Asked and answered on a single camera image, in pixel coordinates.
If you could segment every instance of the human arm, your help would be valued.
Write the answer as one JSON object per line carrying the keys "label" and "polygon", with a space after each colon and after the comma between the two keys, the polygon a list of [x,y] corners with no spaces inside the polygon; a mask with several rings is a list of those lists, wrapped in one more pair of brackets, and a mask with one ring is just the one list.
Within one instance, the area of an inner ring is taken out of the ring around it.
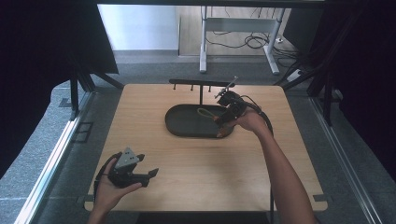
{"label": "human arm", "polygon": [[[117,159],[114,158],[108,163],[104,174],[108,174],[110,172],[110,168],[116,161]],[[120,199],[126,194],[133,192],[140,187],[142,187],[142,184],[136,183],[124,189],[119,189],[115,187],[113,183],[111,183],[107,175],[102,175],[88,224],[106,223],[107,214],[117,205]]]}
{"label": "human arm", "polygon": [[236,124],[254,132],[261,143],[281,222],[315,223],[314,212],[305,188],[264,119],[256,111],[248,108],[244,116],[229,122],[231,126]]}

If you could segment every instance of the wooden table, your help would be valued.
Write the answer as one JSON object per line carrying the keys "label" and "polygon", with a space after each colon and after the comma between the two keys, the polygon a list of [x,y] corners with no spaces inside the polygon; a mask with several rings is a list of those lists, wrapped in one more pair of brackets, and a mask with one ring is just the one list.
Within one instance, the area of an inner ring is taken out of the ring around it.
{"label": "wooden table", "polygon": [[[204,89],[204,105],[216,105],[220,88]],[[232,91],[250,96],[268,115],[276,141],[285,152],[308,192],[314,210],[327,208],[313,195],[323,194],[283,90],[275,86],[238,86]],[[262,148],[256,136],[241,127],[222,139],[172,135],[165,126],[169,108],[199,104],[191,86],[126,85],[111,124],[97,170],[113,154],[131,147],[145,154],[134,172],[160,168],[156,177],[121,199],[114,210],[162,211],[269,211],[270,182]],[[92,210],[92,202],[85,202]]]}

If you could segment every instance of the white metal desk frame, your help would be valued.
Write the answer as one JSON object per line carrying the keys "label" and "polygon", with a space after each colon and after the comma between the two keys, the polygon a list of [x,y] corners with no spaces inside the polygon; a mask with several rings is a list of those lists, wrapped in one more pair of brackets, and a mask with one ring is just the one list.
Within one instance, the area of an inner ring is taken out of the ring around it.
{"label": "white metal desk frame", "polygon": [[254,33],[270,33],[270,42],[268,46],[263,46],[268,63],[274,75],[279,74],[272,49],[276,41],[277,32],[282,23],[285,8],[281,8],[276,19],[237,19],[237,18],[208,18],[206,15],[207,6],[204,7],[202,19],[202,40],[199,60],[199,71],[206,72],[206,32],[222,31],[222,32],[254,32]]}

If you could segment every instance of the person's left hand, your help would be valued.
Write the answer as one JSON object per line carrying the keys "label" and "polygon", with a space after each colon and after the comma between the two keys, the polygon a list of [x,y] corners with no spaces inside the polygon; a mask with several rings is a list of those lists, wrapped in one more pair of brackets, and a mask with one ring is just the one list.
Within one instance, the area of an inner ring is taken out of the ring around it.
{"label": "person's left hand", "polygon": [[132,184],[124,189],[117,188],[111,183],[107,175],[110,172],[111,167],[117,161],[116,158],[111,160],[102,175],[98,189],[96,191],[95,203],[93,209],[99,210],[103,213],[108,213],[113,209],[120,199],[128,193],[131,193],[142,187],[141,183]]}

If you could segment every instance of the white wall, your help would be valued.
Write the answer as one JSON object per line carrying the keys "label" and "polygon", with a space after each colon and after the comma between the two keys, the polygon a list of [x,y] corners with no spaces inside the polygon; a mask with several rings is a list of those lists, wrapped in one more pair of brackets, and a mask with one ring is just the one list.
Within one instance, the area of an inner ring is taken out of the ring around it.
{"label": "white wall", "polygon": [[176,7],[98,7],[113,50],[178,49]]}

